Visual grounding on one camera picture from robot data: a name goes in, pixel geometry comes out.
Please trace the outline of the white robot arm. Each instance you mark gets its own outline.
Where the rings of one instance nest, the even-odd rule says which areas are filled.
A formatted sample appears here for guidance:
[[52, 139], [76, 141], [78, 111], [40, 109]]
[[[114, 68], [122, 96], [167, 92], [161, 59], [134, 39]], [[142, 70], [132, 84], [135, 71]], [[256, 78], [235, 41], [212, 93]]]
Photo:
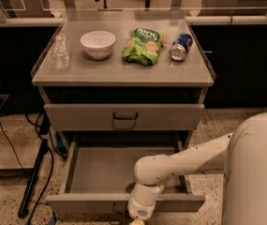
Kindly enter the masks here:
[[217, 172], [223, 173], [222, 225], [267, 225], [267, 112], [182, 152], [140, 158], [127, 205], [134, 225], [151, 217], [171, 176]]

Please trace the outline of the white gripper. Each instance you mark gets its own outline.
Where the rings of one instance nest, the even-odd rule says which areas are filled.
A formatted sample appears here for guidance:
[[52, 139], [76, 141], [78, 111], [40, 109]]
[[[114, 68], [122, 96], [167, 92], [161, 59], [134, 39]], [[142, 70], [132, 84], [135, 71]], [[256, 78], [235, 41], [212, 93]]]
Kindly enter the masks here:
[[127, 210], [134, 219], [130, 225], [145, 225], [156, 207], [156, 200], [164, 190], [163, 186], [136, 185], [128, 199]]

